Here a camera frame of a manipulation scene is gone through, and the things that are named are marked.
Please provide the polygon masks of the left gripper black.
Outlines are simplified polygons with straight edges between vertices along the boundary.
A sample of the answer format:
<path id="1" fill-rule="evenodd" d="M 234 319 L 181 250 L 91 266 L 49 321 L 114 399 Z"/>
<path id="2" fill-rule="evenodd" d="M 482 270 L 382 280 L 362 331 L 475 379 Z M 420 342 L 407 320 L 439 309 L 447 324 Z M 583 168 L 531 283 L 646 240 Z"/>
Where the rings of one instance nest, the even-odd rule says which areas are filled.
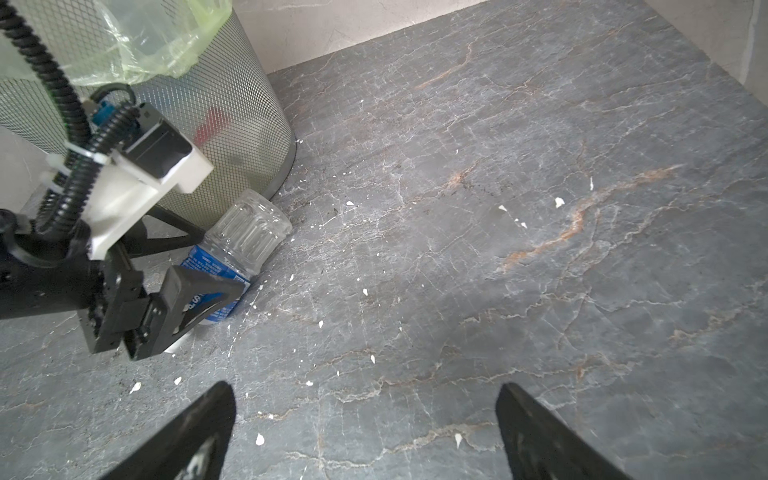
<path id="1" fill-rule="evenodd" d="M 47 248 L 22 234 L 21 219 L 1 211 L 1 318 L 77 312 L 92 353 L 115 349 L 124 341 L 133 361 L 159 355 L 234 302 L 245 288 L 238 280 L 172 266 L 147 305 L 143 274 L 129 256 L 192 247 L 205 236 L 204 229 L 159 205 L 150 208 L 121 238 L 123 245 L 113 246 L 103 261 L 92 261 L 85 253 L 54 259 L 66 249 L 61 244 Z M 152 237 L 146 219 L 175 236 Z"/>

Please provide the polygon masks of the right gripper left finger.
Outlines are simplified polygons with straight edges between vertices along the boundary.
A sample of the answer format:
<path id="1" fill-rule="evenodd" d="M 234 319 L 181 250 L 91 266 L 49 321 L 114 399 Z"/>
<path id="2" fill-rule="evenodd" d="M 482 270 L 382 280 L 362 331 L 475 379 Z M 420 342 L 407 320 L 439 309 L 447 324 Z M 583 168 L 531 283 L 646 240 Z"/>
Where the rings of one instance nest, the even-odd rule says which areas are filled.
<path id="1" fill-rule="evenodd" d="M 105 479 L 218 479 L 236 419 L 232 386 L 219 381 Z"/>

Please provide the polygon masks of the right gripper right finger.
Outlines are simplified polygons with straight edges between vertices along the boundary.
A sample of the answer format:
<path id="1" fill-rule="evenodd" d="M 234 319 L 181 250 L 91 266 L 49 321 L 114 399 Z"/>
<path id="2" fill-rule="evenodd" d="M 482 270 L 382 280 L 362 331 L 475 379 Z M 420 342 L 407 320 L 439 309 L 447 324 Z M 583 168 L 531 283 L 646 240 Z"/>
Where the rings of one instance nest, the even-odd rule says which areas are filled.
<path id="1" fill-rule="evenodd" d="M 516 383 L 502 385 L 495 413 L 514 479 L 630 478 Z"/>

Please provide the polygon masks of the Pocari bottle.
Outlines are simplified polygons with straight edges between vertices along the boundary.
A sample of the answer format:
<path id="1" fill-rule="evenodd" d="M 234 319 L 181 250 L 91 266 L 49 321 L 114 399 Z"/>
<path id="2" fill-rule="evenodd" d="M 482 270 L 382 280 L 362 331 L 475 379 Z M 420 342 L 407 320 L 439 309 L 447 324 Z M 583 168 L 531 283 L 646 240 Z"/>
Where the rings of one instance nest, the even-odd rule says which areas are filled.
<path id="1" fill-rule="evenodd" d="M 291 231 L 282 211 L 259 193 L 245 190 L 180 266 L 236 280 L 247 292 Z"/>

